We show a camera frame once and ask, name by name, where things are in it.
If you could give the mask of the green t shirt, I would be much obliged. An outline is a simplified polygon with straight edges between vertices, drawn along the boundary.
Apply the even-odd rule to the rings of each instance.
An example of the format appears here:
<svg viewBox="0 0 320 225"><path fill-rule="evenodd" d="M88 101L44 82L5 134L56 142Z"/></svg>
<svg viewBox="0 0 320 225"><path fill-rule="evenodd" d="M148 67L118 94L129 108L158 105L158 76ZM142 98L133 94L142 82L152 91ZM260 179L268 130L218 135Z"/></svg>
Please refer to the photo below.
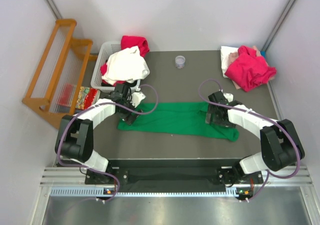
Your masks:
<svg viewBox="0 0 320 225"><path fill-rule="evenodd" d="M205 123L208 104L206 102L163 102L155 111L139 115L133 124L120 121L121 131L167 133L191 135L235 142L239 138L236 128L222 127Z"/></svg>

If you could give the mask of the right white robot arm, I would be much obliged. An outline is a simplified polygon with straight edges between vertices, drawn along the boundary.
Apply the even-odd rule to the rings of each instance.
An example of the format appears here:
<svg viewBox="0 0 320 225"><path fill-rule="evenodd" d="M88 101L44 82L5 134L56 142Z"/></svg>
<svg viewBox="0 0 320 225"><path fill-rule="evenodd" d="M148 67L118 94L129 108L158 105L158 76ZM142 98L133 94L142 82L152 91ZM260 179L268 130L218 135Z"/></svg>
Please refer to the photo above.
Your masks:
<svg viewBox="0 0 320 225"><path fill-rule="evenodd" d="M232 166L234 179L245 183L253 173L263 170L277 172L300 162L305 151L295 129L288 120L274 120L255 113L233 95L217 91L208 96L205 122L225 128L240 126L260 140L261 152L244 157Z"/></svg>

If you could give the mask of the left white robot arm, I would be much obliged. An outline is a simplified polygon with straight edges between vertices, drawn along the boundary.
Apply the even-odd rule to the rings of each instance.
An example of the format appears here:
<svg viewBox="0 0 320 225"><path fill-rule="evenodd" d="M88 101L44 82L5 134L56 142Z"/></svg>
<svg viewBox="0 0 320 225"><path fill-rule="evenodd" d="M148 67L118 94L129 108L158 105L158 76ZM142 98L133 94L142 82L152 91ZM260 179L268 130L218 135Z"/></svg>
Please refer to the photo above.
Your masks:
<svg viewBox="0 0 320 225"><path fill-rule="evenodd" d="M127 125L132 125L142 113L137 107L145 98L143 92L133 92L130 86L118 84L113 91L102 92L97 101L78 114L65 115L54 148L57 163L90 169L87 175L105 184L114 180L110 162L94 150L94 129L115 114Z"/></svg>

